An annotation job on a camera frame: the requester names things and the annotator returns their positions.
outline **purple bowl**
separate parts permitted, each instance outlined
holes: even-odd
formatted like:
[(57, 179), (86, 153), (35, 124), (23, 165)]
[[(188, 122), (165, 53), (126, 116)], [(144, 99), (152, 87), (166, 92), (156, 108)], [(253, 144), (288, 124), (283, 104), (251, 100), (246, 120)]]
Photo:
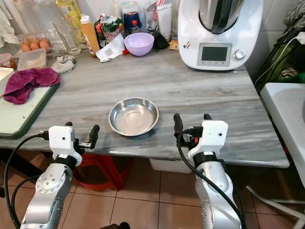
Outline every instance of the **purple bowl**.
[(154, 37), (149, 33), (139, 32), (130, 34), (124, 39), (128, 51), (135, 56), (144, 56), (153, 47)]

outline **metal bowl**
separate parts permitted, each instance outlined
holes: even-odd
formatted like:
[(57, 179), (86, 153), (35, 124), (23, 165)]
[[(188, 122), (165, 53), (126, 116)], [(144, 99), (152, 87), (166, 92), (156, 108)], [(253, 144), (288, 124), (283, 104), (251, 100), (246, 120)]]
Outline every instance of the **metal bowl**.
[(155, 104), (143, 98), (127, 98), (109, 112), (112, 130), (124, 136), (137, 136), (150, 131), (159, 119)]

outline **cutting board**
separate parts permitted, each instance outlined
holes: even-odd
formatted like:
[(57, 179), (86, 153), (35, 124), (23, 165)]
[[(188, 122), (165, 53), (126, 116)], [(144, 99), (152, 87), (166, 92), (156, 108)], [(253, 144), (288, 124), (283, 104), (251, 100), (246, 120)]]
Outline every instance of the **cutting board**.
[(25, 135), (59, 85), (35, 88), (25, 104), (11, 104), (0, 98), (0, 138)]

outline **marble countertop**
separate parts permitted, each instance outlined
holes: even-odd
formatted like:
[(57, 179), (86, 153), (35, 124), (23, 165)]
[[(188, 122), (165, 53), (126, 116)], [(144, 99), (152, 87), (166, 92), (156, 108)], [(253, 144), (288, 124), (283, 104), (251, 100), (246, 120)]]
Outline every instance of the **marble countertop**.
[[(153, 50), (140, 58), (121, 55), (106, 63), (82, 53), (75, 69), (61, 79), (59, 89), (28, 133), (16, 140), (0, 139), (0, 147), (14, 148), (27, 136), (71, 121), (80, 141), (88, 140), (94, 124), (101, 127), (96, 148), (87, 152), (179, 160), (173, 115), (179, 113), (187, 127), (200, 125), (203, 113), (209, 113), (229, 125), (220, 155), (226, 163), (289, 166), (245, 70), (197, 71), (182, 62), (179, 52), (169, 50)], [(127, 97), (147, 98), (157, 105), (160, 118), (150, 132), (124, 137), (111, 130), (108, 113)], [(23, 149), (50, 150), (48, 142), (41, 139), (30, 140)]]

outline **yellow bottle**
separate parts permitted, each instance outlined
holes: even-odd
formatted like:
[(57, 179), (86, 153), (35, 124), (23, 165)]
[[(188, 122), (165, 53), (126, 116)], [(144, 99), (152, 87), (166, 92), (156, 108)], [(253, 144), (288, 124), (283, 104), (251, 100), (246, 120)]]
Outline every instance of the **yellow bottle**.
[(97, 42), (93, 23), (90, 21), (90, 17), (88, 15), (82, 14), (81, 16), (81, 31), (84, 34), (89, 52), (92, 56), (95, 56), (95, 53), (100, 50), (100, 47)]
[(81, 11), (76, 0), (55, 0), (55, 3), (61, 10), (66, 21), (72, 24), (76, 39), (80, 43), (85, 43), (85, 39), (81, 33)]

